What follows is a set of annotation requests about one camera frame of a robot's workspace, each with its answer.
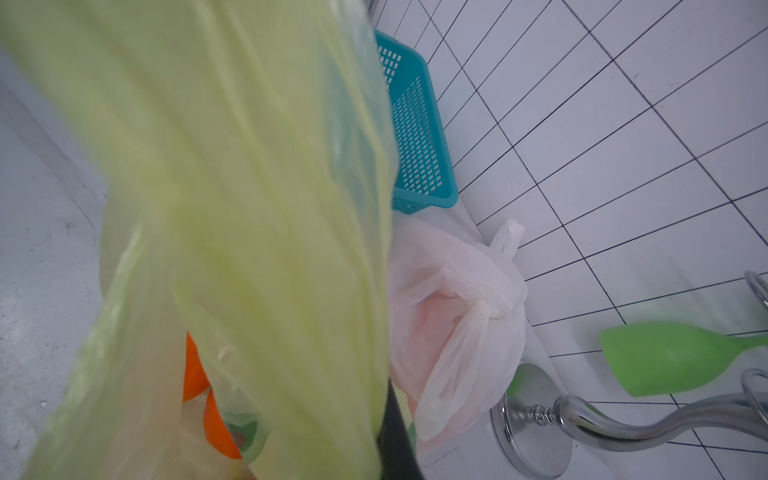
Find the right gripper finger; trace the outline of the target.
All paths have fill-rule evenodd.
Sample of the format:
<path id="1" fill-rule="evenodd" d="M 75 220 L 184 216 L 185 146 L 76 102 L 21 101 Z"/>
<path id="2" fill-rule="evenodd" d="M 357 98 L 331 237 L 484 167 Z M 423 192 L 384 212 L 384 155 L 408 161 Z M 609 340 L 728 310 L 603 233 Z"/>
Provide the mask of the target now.
<path id="1" fill-rule="evenodd" d="M 377 443 L 382 467 L 381 480 L 424 479 L 392 383 L 388 384 L 386 408 Z"/>

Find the white printed plastic bag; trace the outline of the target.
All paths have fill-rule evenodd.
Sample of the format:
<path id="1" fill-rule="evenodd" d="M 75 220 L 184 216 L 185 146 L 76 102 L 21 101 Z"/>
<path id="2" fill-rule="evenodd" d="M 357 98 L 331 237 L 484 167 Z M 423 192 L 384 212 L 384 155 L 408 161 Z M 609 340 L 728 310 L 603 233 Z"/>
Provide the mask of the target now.
<path id="1" fill-rule="evenodd" d="M 390 377 L 424 457 L 468 430 L 513 380 L 528 294 L 513 259 L 525 229 L 509 220 L 483 245 L 400 212 L 393 227 Z"/>

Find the green plastic bag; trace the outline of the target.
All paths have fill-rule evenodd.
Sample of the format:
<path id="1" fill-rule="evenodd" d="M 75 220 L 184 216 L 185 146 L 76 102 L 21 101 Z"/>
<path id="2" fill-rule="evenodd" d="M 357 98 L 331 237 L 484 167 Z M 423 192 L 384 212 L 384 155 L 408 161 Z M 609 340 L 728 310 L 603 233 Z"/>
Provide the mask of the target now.
<path id="1" fill-rule="evenodd" d="M 365 5 L 5 1 L 1 43 L 109 183 L 101 310 L 24 477 L 379 479 L 397 148 Z"/>

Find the orange two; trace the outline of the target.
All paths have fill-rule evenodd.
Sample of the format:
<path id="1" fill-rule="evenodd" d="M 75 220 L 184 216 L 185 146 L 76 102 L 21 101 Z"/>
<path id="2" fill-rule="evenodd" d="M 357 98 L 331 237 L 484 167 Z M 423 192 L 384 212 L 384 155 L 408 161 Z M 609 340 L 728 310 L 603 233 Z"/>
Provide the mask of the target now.
<path id="1" fill-rule="evenodd" d="M 222 420 L 212 389 L 208 391 L 206 398 L 203 428 L 206 440 L 220 454 L 230 459 L 242 458 L 240 450 Z"/>

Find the orange one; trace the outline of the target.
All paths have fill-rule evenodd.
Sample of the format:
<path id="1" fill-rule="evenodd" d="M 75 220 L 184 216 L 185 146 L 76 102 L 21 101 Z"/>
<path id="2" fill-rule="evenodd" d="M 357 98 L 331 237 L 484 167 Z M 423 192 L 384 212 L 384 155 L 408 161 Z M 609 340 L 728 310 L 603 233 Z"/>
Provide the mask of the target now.
<path id="1" fill-rule="evenodd" d="M 183 383 L 183 401 L 189 401 L 206 391 L 210 382 L 200 361 L 197 346 L 190 335 L 186 336 L 186 365 Z"/>

